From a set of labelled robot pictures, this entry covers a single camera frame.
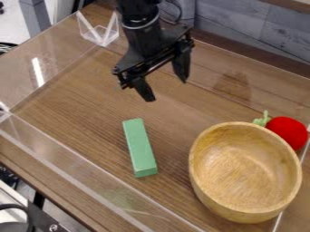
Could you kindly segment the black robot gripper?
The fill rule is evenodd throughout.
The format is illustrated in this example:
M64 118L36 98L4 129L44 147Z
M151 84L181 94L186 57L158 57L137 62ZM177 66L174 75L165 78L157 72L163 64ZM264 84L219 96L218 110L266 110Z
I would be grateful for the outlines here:
M123 18L122 26L129 48L113 73L123 89L134 87L146 102L155 102L145 77L166 63L173 63L174 74L182 82L187 82L194 47L191 27L175 24L165 28L158 18L146 22L131 22Z

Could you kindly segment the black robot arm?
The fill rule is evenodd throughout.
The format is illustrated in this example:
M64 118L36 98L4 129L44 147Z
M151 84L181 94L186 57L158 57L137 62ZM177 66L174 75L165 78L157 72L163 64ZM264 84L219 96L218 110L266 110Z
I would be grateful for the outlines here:
M123 89L134 88L146 102L157 100L146 77L167 63L182 82L190 76L190 60L194 48L191 27L179 22L169 29L162 28L162 0L117 0L122 27L129 48L113 73Z

